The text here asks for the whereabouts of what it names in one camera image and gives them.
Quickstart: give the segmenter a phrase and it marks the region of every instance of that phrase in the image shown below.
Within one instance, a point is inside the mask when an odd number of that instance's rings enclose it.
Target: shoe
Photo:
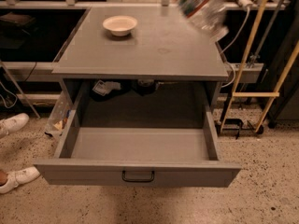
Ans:
[[[32,182],[40,176],[40,173],[35,167],[25,168],[19,171],[7,173],[7,183],[0,186],[0,193],[5,194],[17,188],[19,185]]]
[[[9,119],[0,120],[0,138],[3,138],[10,133],[19,131],[22,127],[26,125],[29,120],[27,114],[21,113],[19,115],[13,116]]]

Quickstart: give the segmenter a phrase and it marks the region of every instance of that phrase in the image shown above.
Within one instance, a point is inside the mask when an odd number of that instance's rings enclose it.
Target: white cable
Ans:
[[[227,87],[227,86],[233,84],[234,81],[235,81],[235,69],[234,69],[234,67],[233,67],[233,65],[231,63],[229,63],[229,62],[226,62],[226,63],[231,67],[231,69],[233,71],[233,78],[232,78],[232,80],[230,82],[226,83],[225,85],[222,85],[221,86],[222,88]]]
[[[242,26],[240,27],[240,29],[239,29],[239,31],[237,32],[237,34],[236,34],[236,36],[235,36],[235,38],[234,38],[234,40],[221,52],[221,54],[223,54],[223,52],[225,52],[228,48],[230,48],[232,45],[233,45],[233,43],[236,41],[236,39],[239,37],[239,35],[240,35],[240,33],[241,33],[241,31],[242,31],[242,29],[243,29],[243,27],[245,26],[245,24],[246,24],[246,21],[248,20],[248,18],[249,18],[249,13],[250,13],[250,7],[249,6],[247,6],[247,14],[246,14],[246,17],[245,17],[245,19],[244,19],[244,21],[243,21],[243,24],[242,24]]]
[[[5,98],[3,98],[3,96],[0,94],[0,97],[1,97],[1,99],[3,100],[4,106],[5,106],[6,108],[11,108],[11,107],[13,107],[13,106],[17,103],[17,101],[18,101],[18,97],[17,97],[17,95],[15,95],[14,93],[12,93],[12,92],[9,91],[8,89],[6,89],[5,86],[2,84],[1,81],[0,81],[0,84],[1,84],[2,88],[3,88],[6,92],[10,93],[12,96],[14,96],[14,97],[16,98],[15,102],[14,102],[11,106],[8,106],[8,105],[7,105],[7,102],[6,102],[6,100],[5,100]]]

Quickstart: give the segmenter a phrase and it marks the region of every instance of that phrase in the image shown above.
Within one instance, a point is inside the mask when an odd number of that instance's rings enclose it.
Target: terrazzo floor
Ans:
[[[257,105],[234,105],[231,116],[253,123]],[[214,116],[220,116],[221,108]],[[47,115],[0,140],[5,171],[51,157],[56,141],[44,134]],[[299,223],[299,124],[279,124],[263,135],[224,132],[221,159],[242,170],[227,189],[50,186],[43,177],[0,195],[0,223]]]

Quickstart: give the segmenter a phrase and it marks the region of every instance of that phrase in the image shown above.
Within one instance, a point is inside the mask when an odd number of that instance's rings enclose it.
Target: black cable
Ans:
[[[32,70],[30,71],[28,77],[23,81],[26,82],[28,80],[28,78],[32,75],[32,73],[34,72],[34,70],[36,69],[37,63],[35,64],[34,68],[32,68]]]

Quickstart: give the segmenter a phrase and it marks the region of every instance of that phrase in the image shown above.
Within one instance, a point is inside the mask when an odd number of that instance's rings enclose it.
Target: gray tabletop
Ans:
[[[138,25],[126,37],[103,28],[127,15]],[[216,45],[195,30],[177,7],[93,7],[54,68],[66,77],[227,79]]]

